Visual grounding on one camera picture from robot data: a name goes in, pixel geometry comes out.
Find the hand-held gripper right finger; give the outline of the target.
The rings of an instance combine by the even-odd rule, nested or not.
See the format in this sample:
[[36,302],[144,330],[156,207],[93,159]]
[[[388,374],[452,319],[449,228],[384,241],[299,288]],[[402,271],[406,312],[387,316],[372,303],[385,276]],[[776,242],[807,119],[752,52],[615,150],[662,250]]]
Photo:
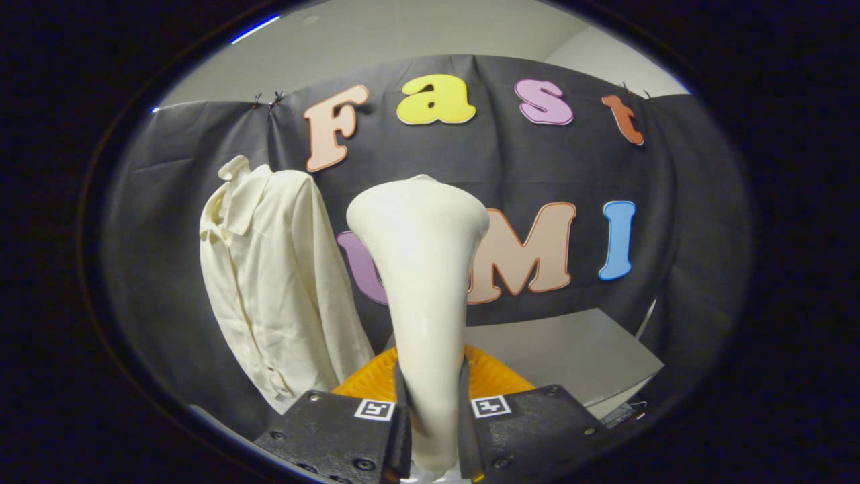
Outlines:
[[538,388],[468,344],[458,458],[467,481],[555,481],[599,453],[606,426],[560,384]]

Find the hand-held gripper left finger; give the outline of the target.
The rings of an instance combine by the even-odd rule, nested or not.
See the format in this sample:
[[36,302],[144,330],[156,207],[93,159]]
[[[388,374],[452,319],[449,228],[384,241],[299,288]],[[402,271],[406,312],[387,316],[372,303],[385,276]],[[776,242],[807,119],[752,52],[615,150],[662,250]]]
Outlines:
[[322,480],[399,483],[411,475],[408,400],[390,348],[334,392],[305,392],[254,443]]

